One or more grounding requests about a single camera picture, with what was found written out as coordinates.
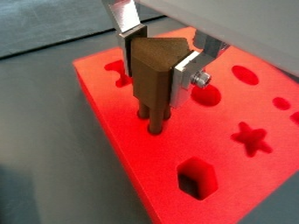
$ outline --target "gray surface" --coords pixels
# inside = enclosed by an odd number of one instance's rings
[[[137,0],[299,76],[298,0]]]
[[[142,19],[161,16],[138,5]],[[102,0],[2,0],[0,57],[113,28]]]
[[[299,172],[285,182],[240,224],[299,223]]]
[[[150,35],[184,27],[150,24]],[[0,223],[150,223],[71,62],[114,33],[0,61]]]

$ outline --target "hole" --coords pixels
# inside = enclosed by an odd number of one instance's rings
[[[250,71],[246,67],[234,66],[232,68],[232,71],[236,74],[237,78],[246,84],[256,86],[260,83],[257,74],[253,71]]]
[[[286,100],[285,98],[282,97],[277,97],[274,100],[273,100],[273,103],[276,105],[276,107],[278,109],[282,109],[282,110],[289,110],[292,108],[292,104],[289,102],[289,100]]]
[[[292,116],[290,116],[292,120],[294,121],[296,124],[299,125],[299,111],[296,112]]]
[[[221,91],[209,85],[206,88],[194,87],[192,98],[204,106],[214,107],[221,103]]]
[[[217,174],[213,165],[193,157],[178,167],[180,188],[197,200],[205,200],[218,189]]]
[[[119,79],[117,80],[117,87],[122,88],[126,85],[133,83],[131,78],[127,76],[126,73],[126,66],[125,66],[125,61],[118,60],[105,66],[107,71],[115,71],[119,73]]]
[[[273,149],[265,142],[268,131],[265,129],[252,129],[245,122],[240,123],[240,133],[232,135],[232,139],[246,146],[248,156],[253,158],[258,151],[272,153]]]

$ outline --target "red foam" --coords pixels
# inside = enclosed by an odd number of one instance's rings
[[[162,36],[193,40],[193,35],[194,29],[186,28]],[[298,84],[264,60],[232,47],[208,67],[212,85],[220,92],[194,90],[193,98],[173,111],[164,134],[153,136],[147,132],[149,120],[137,117],[133,86],[118,87],[119,73],[105,68],[119,60],[122,51],[115,48],[78,59],[74,65],[154,223],[237,223],[298,171]],[[236,66],[252,78],[242,73],[237,76]],[[274,105],[277,97],[289,100],[289,110]],[[240,125],[248,125],[249,136],[234,136],[242,132]],[[257,144],[254,155],[248,152],[248,147],[253,150],[250,139]],[[258,143],[272,151],[260,150]],[[202,161],[192,164],[194,169],[201,170],[205,164],[214,168],[198,172],[202,179],[216,171],[214,184],[205,182],[202,188],[208,196],[204,200],[188,194],[178,183],[178,169],[192,158]]]

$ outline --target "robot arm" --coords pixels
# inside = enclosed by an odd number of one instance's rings
[[[125,53],[126,73],[133,76],[131,70],[131,41],[147,37],[147,28],[141,24],[134,0],[103,0],[109,15],[117,28],[119,45]],[[173,92],[170,104],[174,108],[184,105],[190,98],[190,85],[205,88],[212,76],[205,67],[218,58],[228,45],[213,36],[197,32],[196,43],[204,52],[193,52],[173,70]]]

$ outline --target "circular hole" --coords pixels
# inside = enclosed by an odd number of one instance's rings
[[[278,109],[282,109],[282,110],[289,110],[292,108],[292,104],[290,102],[282,98],[282,97],[277,97],[274,100],[273,100],[273,103],[276,105],[276,107]]]
[[[221,91],[209,85],[206,88],[194,87],[192,98],[204,106],[214,107],[221,103]]]
[[[292,116],[290,116],[292,120],[294,121],[296,124],[299,125],[299,111],[296,112]]]
[[[257,74],[250,71],[246,67],[244,66],[234,66],[232,68],[233,73],[236,74],[237,78],[249,84],[250,86],[256,86],[260,83],[260,79]]]

